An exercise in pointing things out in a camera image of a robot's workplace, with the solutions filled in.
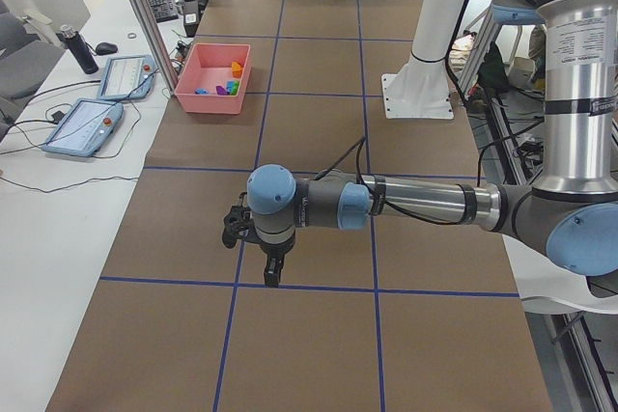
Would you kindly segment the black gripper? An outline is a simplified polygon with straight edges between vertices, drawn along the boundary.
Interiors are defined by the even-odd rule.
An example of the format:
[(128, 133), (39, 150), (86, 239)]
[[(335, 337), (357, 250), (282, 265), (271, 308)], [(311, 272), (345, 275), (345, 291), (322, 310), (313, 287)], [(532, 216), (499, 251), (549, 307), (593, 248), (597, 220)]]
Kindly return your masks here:
[(264, 269), (264, 282), (267, 288), (278, 288), (281, 282), (281, 274), (285, 265), (285, 257), (295, 246), (295, 232), (291, 232), (285, 240), (277, 242), (267, 241), (265, 234), (256, 233), (258, 244), (266, 254), (267, 261)]

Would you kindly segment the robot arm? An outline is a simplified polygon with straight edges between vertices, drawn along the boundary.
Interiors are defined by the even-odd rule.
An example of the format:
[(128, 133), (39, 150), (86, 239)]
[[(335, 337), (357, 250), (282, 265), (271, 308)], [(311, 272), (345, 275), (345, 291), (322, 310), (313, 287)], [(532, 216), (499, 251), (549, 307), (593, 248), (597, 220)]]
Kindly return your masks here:
[(267, 286), (279, 285), (298, 229), (356, 230), (383, 213), (438, 226), (475, 224), (572, 273), (616, 273), (617, 182), (610, 158), (617, 0), (493, 0), (492, 12), (504, 24), (547, 28), (541, 174), (528, 185), (441, 185), (336, 166), (295, 179), (282, 166), (262, 166), (239, 196), (239, 211), (244, 239), (267, 256)]

